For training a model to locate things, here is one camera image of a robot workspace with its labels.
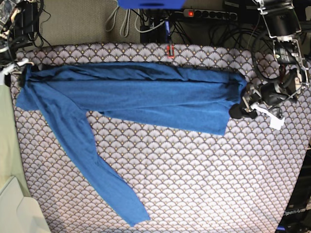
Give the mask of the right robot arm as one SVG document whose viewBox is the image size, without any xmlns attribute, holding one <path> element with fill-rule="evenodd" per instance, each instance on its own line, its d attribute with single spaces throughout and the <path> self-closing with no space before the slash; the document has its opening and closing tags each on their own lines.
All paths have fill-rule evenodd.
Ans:
<svg viewBox="0 0 311 233">
<path fill-rule="evenodd" d="M 30 64 L 28 58 L 17 60 L 18 50 L 23 36 L 14 39 L 13 31 L 18 17 L 24 10 L 22 0 L 2 0 L 0 2 L 0 84 L 11 86 L 11 75 L 22 73 L 24 66 Z"/>
</svg>

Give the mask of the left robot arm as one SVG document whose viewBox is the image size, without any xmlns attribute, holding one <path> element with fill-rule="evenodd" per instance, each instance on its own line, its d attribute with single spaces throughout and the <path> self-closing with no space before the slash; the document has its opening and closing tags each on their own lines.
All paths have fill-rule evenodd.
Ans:
<svg viewBox="0 0 311 233">
<path fill-rule="evenodd" d="M 302 29 L 293 1 L 257 0 L 255 4 L 266 27 L 255 37 L 251 47 L 254 72 L 262 83 L 249 83 L 246 95 L 230 108 L 229 114 L 233 119 L 255 119 L 258 113 L 266 114 L 270 117 L 270 127 L 280 130 L 285 123 L 281 105 L 287 101 L 297 103 L 302 91 L 310 86 L 309 68 L 298 36 Z M 262 74 L 255 56 L 257 42 L 266 35 L 273 41 L 273 55 L 280 65 L 276 78 Z"/>
</svg>

